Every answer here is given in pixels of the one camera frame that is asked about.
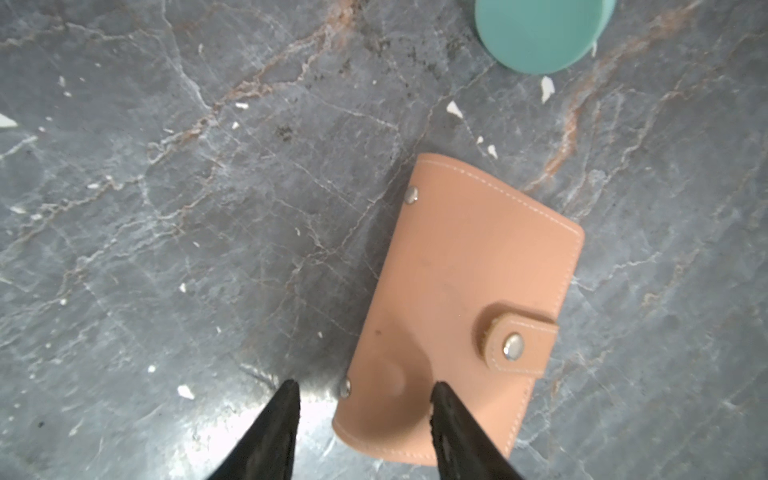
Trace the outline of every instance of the teal plastic container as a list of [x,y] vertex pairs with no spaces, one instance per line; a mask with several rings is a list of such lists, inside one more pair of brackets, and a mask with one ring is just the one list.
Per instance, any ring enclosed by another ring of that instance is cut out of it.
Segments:
[[615,0],[477,0],[475,23],[485,47],[503,65],[548,74],[591,50]]

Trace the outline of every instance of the white debris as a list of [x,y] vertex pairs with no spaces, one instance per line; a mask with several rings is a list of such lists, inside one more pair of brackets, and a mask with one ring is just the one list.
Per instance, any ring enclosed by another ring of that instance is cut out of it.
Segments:
[[18,124],[13,121],[11,118],[6,117],[3,114],[0,114],[0,128],[15,128],[18,127]]
[[453,100],[451,100],[451,103],[449,103],[448,107],[445,108],[445,111],[459,118],[464,118],[464,114],[461,110],[458,109],[458,105]]
[[77,435],[78,430],[82,425],[83,425],[83,420],[81,419],[80,422],[78,422],[78,424],[72,427],[72,430],[69,431],[69,436],[74,437],[75,435]]
[[192,390],[186,385],[179,385],[176,388],[176,391],[179,392],[179,396],[183,397],[185,399],[194,400],[194,394],[192,393]]
[[554,94],[554,82],[551,78],[544,76],[541,79],[541,103],[547,103],[552,94]]

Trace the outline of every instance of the dirt speck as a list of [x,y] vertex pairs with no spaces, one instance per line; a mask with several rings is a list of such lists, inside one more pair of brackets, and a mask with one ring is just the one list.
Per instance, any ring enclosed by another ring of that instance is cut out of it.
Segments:
[[464,44],[458,37],[451,38],[448,43],[445,44],[445,54],[448,55],[448,60],[453,61],[458,55],[458,51],[462,49]]
[[283,141],[290,141],[291,138],[293,138],[293,129],[288,125],[283,125],[282,127],[277,128],[275,134],[282,138]]
[[427,71],[432,74],[433,77],[435,77],[437,80],[440,79],[440,74],[437,72],[437,64],[431,63],[427,65]]
[[351,70],[352,70],[352,59],[347,58],[346,61],[342,64],[341,68],[339,69],[339,75],[348,74]]

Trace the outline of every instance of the wallet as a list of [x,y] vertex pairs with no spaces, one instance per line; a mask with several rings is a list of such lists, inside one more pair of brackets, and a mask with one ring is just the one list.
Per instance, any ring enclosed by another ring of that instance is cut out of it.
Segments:
[[432,387],[447,382],[508,457],[544,375],[584,231],[491,175],[417,158],[333,429],[435,465]]

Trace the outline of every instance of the white stitching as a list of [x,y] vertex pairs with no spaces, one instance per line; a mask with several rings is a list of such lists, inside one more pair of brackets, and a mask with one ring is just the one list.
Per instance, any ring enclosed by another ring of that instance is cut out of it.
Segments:
[[[474,180],[477,180],[481,184],[484,184],[484,185],[492,188],[493,190],[496,190],[500,194],[504,194],[506,197],[511,198],[512,200],[514,200],[514,201],[516,201],[516,202],[518,202],[518,203],[520,203],[522,205],[525,205],[528,209],[536,212],[537,214],[540,214],[540,215],[544,216],[545,218],[547,218],[548,220],[550,220],[552,222],[555,222],[557,225],[560,225],[561,227],[565,228],[566,230],[568,230],[569,232],[573,233],[576,236],[576,240],[577,241],[574,242],[574,249],[573,249],[573,252],[571,253],[570,267],[565,271],[563,285],[560,287],[560,293],[558,294],[557,297],[555,297],[555,301],[554,301],[554,304],[552,305],[552,309],[551,309],[553,313],[555,311],[559,310],[558,306],[562,307],[562,303],[565,301],[565,294],[568,291],[568,285],[570,285],[570,283],[571,283],[570,277],[571,277],[571,275],[573,275],[573,270],[576,267],[576,260],[578,258],[579,243],[580,243],[578,240],[580,240],[580,237],[581,237],[579,232],[577,232],[573,228],[569,227],[565,223],[562,223],[560,220],[558,220],[556,218],[553,218],[551,215],[548,215],[545,212],[542,212],[541,210],[539,210],[538,208],[530,205],[529,203],[525,202],[524,200],[521,200],[521,199],[519,199],[517,197],[512,196],[509,192],[503,191],[501,188],[496,187],[495,185],[491,185],[489,182],[483,180],[482,178],[478,177],[477,175],[469,173],[468,171],[464,170],[463,168],[454,167],[453,165],[444,164],[442,162],[438,162],[438,161],[434,161],[434,160],[417,160],[416,163],[417,164],[418,163],[425,163],[425,164],[437,165],[439,167],[445,167],[445,168],[448,168],[450,170],[459,172],[460,174],[464,174],[467,177],[470,177],[470,178],[472,178]],[[530,378],[528,380],[528,390],[531,389],[531,386],[533,385],[533,382],[535,382],[535,380],[536,380],[535,378]],[[528,397],[528,392],[525,392],[523,394],[522,403],[518,407],[519,408],[518,418],[515,420],[515,425],[512,426],[512,430],[509,432],[509,438],[507,439],[507,446],[506,446],[507,453],[505,455],[507,457],[509,457],[509,454],[511,453],[511,444],[512,444],[513,439],[515,438],[515,436],[517,436],[517,430],[518,430],[518,428],[520,426],[519,423],[522,422],[522,413],[524,412],[523,406],[526,405],[526,401],[528,400],[527,397]]]
[[369,443],[366,443],[363,440],[358,439],[357,437],[355,437],[351,433],[347,432],[346,429],[344,427],[342,427],[341,424],[339,424],[336,421],[335,417],[334,417],[333,421],[331,421],[331,423],[333,424],[333,426],[337,427],[339,430],[344,432],[344,435],[347,435],[352,440],[354,440],[358,444],[360,444],[360,445],[362,445],[362,446],[364,446],[364,447],[366,447],[368,449],[377,450],[379,452],[394,453],[394,454],[397,454],[397,455],[405,455],[406,457],[411,457],[411,458],[427,458],[428,460],[436,460],[437,459],[437,456],[431,455],[431,454],[408,453],[408,452],[403,452],[402,450],[385,449],[383,447],[378,447],[378,446],[375,446],[375,445],[370,445]]
[[[486,187],[490,187],[491,189],[499,192],[500,194],[504,194],[506,197],[511,198],[512,200],[518,202],[519,204],[525,205],[531,211],[534,211],[537,214],[540,214],[540,215],[544,216],[548,220],[550,220],[552,222],[555,222],[557,225],[560,225],[561,227],[565,228],[569,232],[573,233],[576,236],[577,240],[581,236],[581,235],[579,235],[579,233],[576,230],[574,230],[573,228],[569,227],[565,223],[562,223],[560,220],[554,218],[552,215],[549,215],[549,214],[547,214],[545,212],[542,212],[541,210],[539,210],[538,208],[534,207],[533,205],[530,205],[525,200],[521,200],[521,199],[511,195],[509,192],[504,191],[501,188],[496,187],[495,185],[490,184],[488,181],[483,180],[482,178],[478,177],[475,174],[469,173],[468,171],[464,170],[463,168],[454,167],[453,165],[444,164],[442,162],[434,161],[434,160],[417,160],[416,163],[417,164],[422,163],[422,164],[437,165],[438,167],[448,168],[450,170],[459,172],[460,174],[464,174],[467,177],[470,177],[471,179],[477,180],[481,184],[484,184]],[[578,251],[579,251],[579,242],[576,242],[576,243],[574,243],[574,250],[571,253],[571,259],[570,259],[571,268],[569,268],[569,269],[567,269],[565,271],[565,275],[563,277],[563,285],[560,287],[560,293],[555,298],[554,304],[552,305],[552,308],[551,308],[552,312],[554,312],[556,310],[559,310],[558,306],[562,306],[562,303],[565,300],[565,294],[568,291],[568,285],[571,283],[571,281],[570,281],[571,279],[569,277],[573,274],[573,269],[575,268],[576,259],[577,259],[577,256],[578,256]]]
[[[510,323],[510,324],[512,324],[512,325],[521,326],[521,327],[523,327],[523,328],[529,328],[529,329],[534,329],[534,330],[541,330],[542,332],[546,332],[546,333],[554,333],[554,334],[557,334],[557,332],[558,332],[558,330],[557,330],[557,329],[548,329],[548,328],[544,328],[544,327],[541,327],[541,326],[536,326],[536,325],[529,325],[529,324],[527,324],[527,323],[525,323],[525,322],[521,322],[521,321],[519,321],[519,320],[507,319],[505,322],[506,322],[506,323]],[[512,369],[505,369],[505,368],[502,368],[502,367],[501,367],[501,366],[498,364],[498,362],[496,362],[496,357],[495,357],[495,356],[493,356],[493,355],[491,355],[491,362],[493,362],[493,365],[494,365],[494,366],[496,367],[496,369],[497,369],[497,370],[499,370],[500,372],[511,372],[511,373],[527,373],[527,374],[529,374],[529,375],[540,375],[540,376],[543,376],[543,375],[544,375],[544,372],[546,371],[546,369],[544,369],[544,370],[528,370],[528,369],[515,369],[515,368],[512,368]]]
[[512,453],[512,446],[514,445],[515,438],[518,436],[520,424],[522,424],[523,421],[523,412],[525,412],[525,407],[528,405],[528,401],[531,399],[528,394],[533,390],[533,382],[535,382],[535,379],[528,380],[528,388],[526,388],[523,392],[523,400],[520,402],[520,406],[518,407],[518,415],[515,417],[515,423],[512,424],[512,429],[509,431],[509,437],[507,437],[507,445],[504,447],[504,450],[506,451],[504,457],[506,458],[509,458],[509,454]]
[[521,322],[520,320],[506,320],[506,323],[511,323],[512,325],[517,326],[524,326],[525,328],[533,329],[533,330],[541,330],[542,332],[546,333],[557,333],[559,329],[549,329],[545,326],[537,326],[537,325],[531,325],[529,323]]
[[542,212],[541,210],[539,210],[538,208],[536,208],[536,207],[534,207],[533,205],[529,204],[529,203],[528,203],[528,202],[526,202],[525,200],[520,200],[519,198],[517,198],[517,197],[515,197],[515,196],[511,195],[509,192],[505,192],[505,191],[503,191],[501,188],[499,188],[499,187],[496,187],[495,185],[491,185],[489,182],[487,182],[487,181],[483,180],[482,178],[478,177],[478,176],[477,176],[477,175],[475,175],[475,174],[471,174],[471,173],[469,173],[468,171],[464,170],[463,168],[454,167],[453,165],[447,165],[447,164],[443,164],[443,163],[441,163],[441,162],[437,162],[437,161],[434,161],[434,160],[419,160],[419,161],[417,161],[416,163],[421,163],[421,164],[433,164],[433,165],[438,165],[438,166],[440,166],[440,167],[450,168],[451,170],[455,170],[455,171],[459,172],[460,174],[464,174],[464,175],[466,175],[467,177],[473,178],[473,179],[477,180],[478,182],[480,182],[481,184],[484,184],[484,185],[486,185],[487,187],[490,187],[490,188],[492,188],[493,190],[496,190],[496,191],[497,191],[497,192],[499,192],[500,194],[504,194],[504,195],[506,195],[507,197],[511,198],[512,200],[514,200],[514,201],[516,201],[516,202],[518,202],[518,203],[520,203],[520,204],[523,204],[523,205],[525,205],[526,207],[528,207],[529,209],[533,210],[533,211],[534,211],[534,212],[536,212],[537,214],[539,214],[539,215],[543,215],[543,216],[547,217],[549,220],[551,220],[551,221],[555,222],[556,224],[560,225],[561,227],[565,228],[565,229],[566,229],[566,230],[568,230],[569,232],[571,232],[571,233],[573,233],[574,235],[576,235],[576,237],[577,237],[577,238],[579,238],[579,236],[580,236],[576,230],[574,230],[573,228],[569,227],[569,226],[568,226],[568,225],[566,225],[565,223],[562,223],[560,220],[558,220],[558,219],[554,218],[552,215],[549,215],[549,214],[547,214],[547,213],[545,213],[545,212]]
[[500,372],[513,372],[513,373],[527,373],[529,375],[543,375],[545,370],[527,370],[527,369],[503,369],[497,362],[496,357],[491,355],[491,361],[493,362],[494,366],[497,370]]

